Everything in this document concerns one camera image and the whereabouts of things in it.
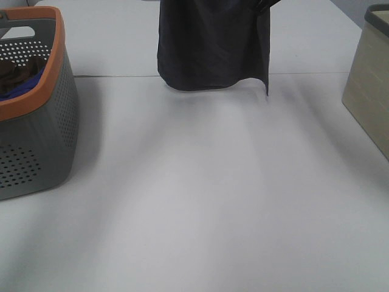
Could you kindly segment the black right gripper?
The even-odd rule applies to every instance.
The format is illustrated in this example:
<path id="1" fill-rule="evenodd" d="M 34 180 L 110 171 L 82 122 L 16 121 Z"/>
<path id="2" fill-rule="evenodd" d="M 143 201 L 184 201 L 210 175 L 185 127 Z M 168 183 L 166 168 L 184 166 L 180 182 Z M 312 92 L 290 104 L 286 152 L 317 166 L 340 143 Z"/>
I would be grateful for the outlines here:
<path id="1" fill-rule="evenodd" d="M 263 14 L 279 2 L 280 0 L 258 0 L 255 6 L 255 11 L 257 12 L 257 14 Z"/>

